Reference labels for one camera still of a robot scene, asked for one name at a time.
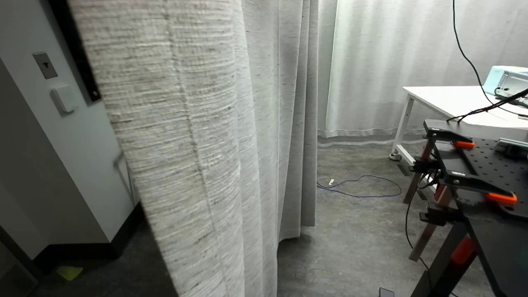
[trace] black cable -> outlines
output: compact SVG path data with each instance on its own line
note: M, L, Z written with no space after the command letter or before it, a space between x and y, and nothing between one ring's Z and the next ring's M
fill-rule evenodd
M516 92L516 94L513 94L513 96L510 96L510 97L505 97L503 101L498 101L498 102L495 102L495 104L492 104L492 106L485 106L485 107L470 111L470 112L467 112L467 114L464 114L464 116L449 117L447 122L449 122L449 120L457 120L457 122L460 124L460 122L462 122L465 117L469 117L469 116L480 114L480 112L488 112L488 111L492 111L492 109L497 109L497 107L500 107L500 106L503 106L503 104L508 104L508 102L513 102L513 101L516 101L516 99L520 99L520 97L525 97L525 96L528 96L528 89L520 91L520 92Z
M462 45L460 45L460 36L459 36L459 30L457 30L457 0L450 0L450 10L452 10L452 31L455 35L455 41L457 41L457 48L462 54L462 58L467 61L467 64L474 69L474 74L477 78L477 83L479 83L479 87L483 94L483 97L493 106L493 101L488 97L488 94L485 92L483 86L482 86L482 79L480 79L480 74L475 68L475 64L472 63L472 59L465 54ZM500 106L497 106L498 109L505 111L505 112L510 112L510 114L515 114L518 117L528 117L526 114L518 114L518 112L513 112L513 111L508 111L508 109L503 109ZM472 116L472 112L465 114L465 116L457 116L457 117L450 117L447 119L447 122L450 120L457 120L457 122L462 122L467 116Z
M411 203L408 205L408 211L406 211L406 239L409 243L409 248L414 249L411 238L409 238L409 211L411 211ZM431 281L431 274L429 274L429 266L426 264L426 261L422 257L417 257L419 262L422 262L422 266L426 267L427 277L429 277L429 287L432 285Z

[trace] curtain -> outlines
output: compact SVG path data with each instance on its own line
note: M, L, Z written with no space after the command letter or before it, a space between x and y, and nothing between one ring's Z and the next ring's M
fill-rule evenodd
M315 221L317 0L69 0L180 295L276 295Z
M450 0L322 2L320 135L391 137L406 101L403 86L475 86L450 12ZM493 64L528 66L526 15L528 3L518 0L457 2L460 41L482 79ZM411 134L422 134L424 117L439 116L416 109Z

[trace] cable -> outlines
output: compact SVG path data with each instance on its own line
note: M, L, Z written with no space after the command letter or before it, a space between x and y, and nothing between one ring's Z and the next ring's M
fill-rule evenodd
M413 205L413 200L409 201L408 205L408 210L406 210L406 224L404 224L404 234L406 234L406 239L408 239L408 244L411 249L414 249L413 243L411 243L411 238L409 238L409 211L411 211L411 205ZM429 281L429 287L432 287L432 279L431 279L431 271L429 271L429 266L426 264L426 261L422 257L417 257L417 261L424 266L426 269L426 274L427 274L427 281Z
M347 191L338 190L340 186L343 186L347 183L360 183L361 180L366 180L366 178L386 182L394 188L394 191L381 193L381 195L361 195L361 193L347 193ZM330 193L340 193L340 195L351 196L351 198L393 198L393 196L399 196L403 193L401 186L396 182L393 182L389 178L376 177L376 175L361 175L360 178L350 178L350 180L343 180L343 182L327 185L327 186L322 185L320 182L317 182L317 188L322 188Z
M475 64L474 64L472 59L465 54L465 51L464 51L464 48L462 48L462 45L460 45L460 36L459 36L459 30L457 30L457 0L450 0L450 10L452 10L452 31L454 31L454 35L455 35L457 48L459 48L462 58L467 61L467 64L474 69L474 74L475 74L475 78L477 78L477 83L479 83L479 87L480 87L483 97L493 106L493 101L488 97L488 94L485 92L485 89L483 89L483 86L482 86L482 79L480 79L480 74L479 74ZM515 116L518 116L518 117L528 117L526 114L518 114L518 112L508 111L508 109L500 107L500 106L497 106L497 107L502 109L502 111L505 111L505 112L515 114ZM469 114L465 114L465 116L449 117L447 122L450 122L450 120L462 122L467 116L472 116L472 112L469 112Z
M510 97L505 97L503 101L498 101L498 102L495 102L495 104L492 104L492 106L485 106L485 107L470 111L470 112L467 112L467 114L464 114L464 116L449 117L447 122L449 122L449 120L457 120L457 124L460 124L460 122L462 122L465 117L469 117L469 116L480 114L480 112L488 112L488 111L492 111L492 109L497 109L497 107L500 107L500 106L503 106L503 104L508 104L508 102L513 102L513 101L516 101L516 99L520 99L520 97L525 97L525 96L528 96L528 89L520 91L520 92L516 92L516 94L513 94L513 96L510 96Z

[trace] light switch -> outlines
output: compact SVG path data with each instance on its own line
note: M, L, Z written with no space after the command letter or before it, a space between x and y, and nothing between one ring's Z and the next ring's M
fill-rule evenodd
M73 114L79 102L68 86L51 89L51 99L61 114Z

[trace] white wall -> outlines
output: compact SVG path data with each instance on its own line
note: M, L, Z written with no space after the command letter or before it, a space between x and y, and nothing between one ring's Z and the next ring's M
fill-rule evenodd
M25 234L35 231L46 244L107 243L2 59L0 96L0 208L15 211L5 213L2 226L12 238L30 239L18 243L23 249L41 244Z
M7 233L26 252L30 259L36 257L36 254L48 246L48 241L2 185L0 206L0 226L7 229Z
M0 40L0 58L106 238L112 239L134 203L114 167L120 150L102 102L86 104L40 0L0 0ZM48 53L58 78L45 79L33 53ZM63 117L56 111L50 91L58 86L71 87L81 106L74 114Z

